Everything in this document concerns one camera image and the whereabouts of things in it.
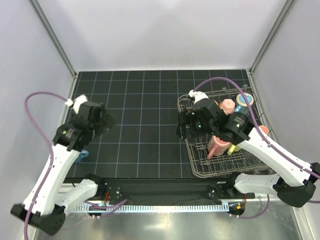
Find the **pink faceted mug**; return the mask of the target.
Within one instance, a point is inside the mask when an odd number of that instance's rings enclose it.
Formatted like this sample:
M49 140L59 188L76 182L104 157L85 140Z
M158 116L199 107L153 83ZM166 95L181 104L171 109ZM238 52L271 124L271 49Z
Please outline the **pink faceted mug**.
M230 115L234 112L236 104L232 99L224 99L220 104L219 108L224 111L226 115Z

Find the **blue butterfly mug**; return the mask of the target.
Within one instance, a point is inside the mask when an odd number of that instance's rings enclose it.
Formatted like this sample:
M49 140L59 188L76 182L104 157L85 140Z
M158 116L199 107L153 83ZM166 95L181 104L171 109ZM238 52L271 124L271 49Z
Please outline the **blue butterfly mug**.
M252 106L254 101L255 99L250 93L245 92L244 97L241 93L239 93L235 99L236 107L234 109L234 112L242 113L247 116L249 114L249 107L247 103Z

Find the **cream yellow faceted mug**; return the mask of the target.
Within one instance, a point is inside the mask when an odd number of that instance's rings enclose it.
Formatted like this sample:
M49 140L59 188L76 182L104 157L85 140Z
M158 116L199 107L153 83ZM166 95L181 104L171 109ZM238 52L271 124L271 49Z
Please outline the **cream yellow faceted mug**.
M232 153L240 151L241 148L238 145L230 144L227 149L227 154L231 155Z

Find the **white mug blue handle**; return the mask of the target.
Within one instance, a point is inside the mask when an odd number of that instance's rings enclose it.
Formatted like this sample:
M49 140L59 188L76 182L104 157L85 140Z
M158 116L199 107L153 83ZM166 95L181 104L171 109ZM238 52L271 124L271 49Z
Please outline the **white mug blue handle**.
M84 158L88 157L88 155L89 152L87 150L82 150L76 158L75 163L80 163Z

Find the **brown floral mug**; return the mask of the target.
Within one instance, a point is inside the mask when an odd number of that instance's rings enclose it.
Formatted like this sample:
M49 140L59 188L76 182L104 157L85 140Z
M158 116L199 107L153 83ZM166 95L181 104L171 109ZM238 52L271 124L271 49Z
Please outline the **brown floral mug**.
M265 125L260 125L259 128L266 134L269 134L269 129Z

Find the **clear glass tumbler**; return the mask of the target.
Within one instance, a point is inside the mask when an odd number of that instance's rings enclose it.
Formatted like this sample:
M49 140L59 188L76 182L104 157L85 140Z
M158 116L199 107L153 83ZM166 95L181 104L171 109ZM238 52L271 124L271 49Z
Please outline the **clear glass tumbler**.
M245 162L249 166L254 167L254 169L251 171L253 175L271 175L275 173L270 167L268 167L263 161L261 161L252 153L245 151L243 156Z

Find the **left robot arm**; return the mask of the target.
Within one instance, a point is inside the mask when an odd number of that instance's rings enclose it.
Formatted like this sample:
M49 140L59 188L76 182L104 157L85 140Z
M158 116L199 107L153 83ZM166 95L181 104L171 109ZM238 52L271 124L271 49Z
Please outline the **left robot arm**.
M10 213L54 236L69 213L90 198L103 197L107 192L105 180L92 173L63 196L58 192L69 169L90 141L115 125L115 120L100 103L84 101L73 104L70 122L61 125L49 147L51 153L31 193L22 203L12 206Z

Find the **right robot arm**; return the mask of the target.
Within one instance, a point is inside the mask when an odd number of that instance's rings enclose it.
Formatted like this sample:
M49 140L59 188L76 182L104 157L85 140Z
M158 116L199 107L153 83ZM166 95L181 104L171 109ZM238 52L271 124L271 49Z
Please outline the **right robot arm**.
M257 193L277 196L287 205L300 208L313 197L319 176L319 163L305 162L268 137L255 120L241 112L225 114L209 98L196 100L193 107L178 112L177 135L213 135L224 142L238 145L274 170L272 175L234 173L229 187L241 194Z

